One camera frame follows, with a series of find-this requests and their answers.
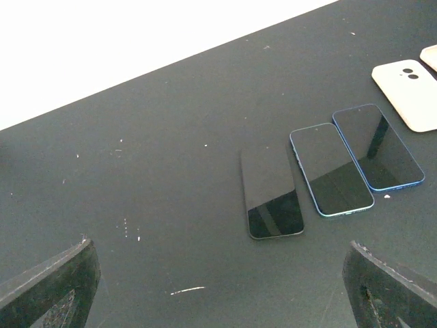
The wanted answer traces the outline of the black phone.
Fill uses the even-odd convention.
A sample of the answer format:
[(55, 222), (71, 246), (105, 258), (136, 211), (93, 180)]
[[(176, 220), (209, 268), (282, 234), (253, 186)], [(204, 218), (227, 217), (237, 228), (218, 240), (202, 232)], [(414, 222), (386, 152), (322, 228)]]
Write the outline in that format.
[(243, 149), (240, 166), (251, 238), (302, 234), (305, 224), (287, 148), (270, 144)]

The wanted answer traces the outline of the beige cased phone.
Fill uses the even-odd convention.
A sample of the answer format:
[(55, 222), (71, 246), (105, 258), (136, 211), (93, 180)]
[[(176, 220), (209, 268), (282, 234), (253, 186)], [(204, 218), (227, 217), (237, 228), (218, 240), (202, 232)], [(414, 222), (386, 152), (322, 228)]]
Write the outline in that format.
[(371, 77), (410, 130), (436, 130), (436, 79), (423, 65), (413, 59), (382, 64)]

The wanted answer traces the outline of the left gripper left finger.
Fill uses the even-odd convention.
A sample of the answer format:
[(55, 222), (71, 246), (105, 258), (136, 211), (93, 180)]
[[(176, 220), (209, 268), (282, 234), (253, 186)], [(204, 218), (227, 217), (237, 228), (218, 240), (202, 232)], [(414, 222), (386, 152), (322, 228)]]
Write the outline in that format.
[(1, 326), (84, 327), (100, 281), (94, 242), (79, 244), (1, 284)]

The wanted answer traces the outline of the pink cased phone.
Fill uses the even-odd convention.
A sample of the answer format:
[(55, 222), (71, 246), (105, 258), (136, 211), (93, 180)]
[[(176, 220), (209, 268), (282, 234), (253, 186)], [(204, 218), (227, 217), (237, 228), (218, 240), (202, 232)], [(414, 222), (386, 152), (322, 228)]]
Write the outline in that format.
[(420, 59), (430, 68), (437, 72), (437, 45), (432, 45), (424, 48), (420, 55)]

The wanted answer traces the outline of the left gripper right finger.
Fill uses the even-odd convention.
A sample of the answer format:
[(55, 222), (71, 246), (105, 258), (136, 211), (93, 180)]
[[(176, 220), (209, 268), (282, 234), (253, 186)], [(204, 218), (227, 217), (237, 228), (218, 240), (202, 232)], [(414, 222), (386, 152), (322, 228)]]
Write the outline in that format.
[(436, 283), (350, 242), (343, 283), (358, 327), (435, 327)]

